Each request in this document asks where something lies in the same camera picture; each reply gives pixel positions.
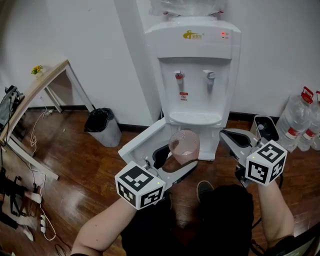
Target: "power strip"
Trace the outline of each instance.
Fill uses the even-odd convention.
[[[41,232],[46,234],[46,216],[40,215]]]

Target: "water dispenser tap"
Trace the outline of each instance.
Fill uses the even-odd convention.
[[[175,75],[176,83],[178,84],[178,86],[183,86],[185,74],[181,70],[176,70],[173,73]]]
[[[206,74],[206,78],[208,79],[207,85],[210,87],[214,86],[216,74],[211,70],[204,70],[203,72]]]

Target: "white cube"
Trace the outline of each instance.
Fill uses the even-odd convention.
[[[267,186],[283,171],[287,150],[271,140],[246,158],[245,177]]]
[[[116,192],[137,210],[161,200],[166,183],[131,161],[115,176]]]

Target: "yellow logo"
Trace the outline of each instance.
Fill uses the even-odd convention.
[[[197,40],[201,40],[203,35],[204,35],[204,34],[192,33],[191,30],[187,30],[187,32],[183,34],[183,37],[184,37],[185,39],[197,39]]]

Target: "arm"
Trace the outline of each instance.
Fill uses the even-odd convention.
[[[137,210],[120,198],[80,229],[72,254],[101,256],[130,223]]]
[[[294,217],[275,181],[268,186],[258,185],[264,236],[271,248],[281,239],[294,233]]]

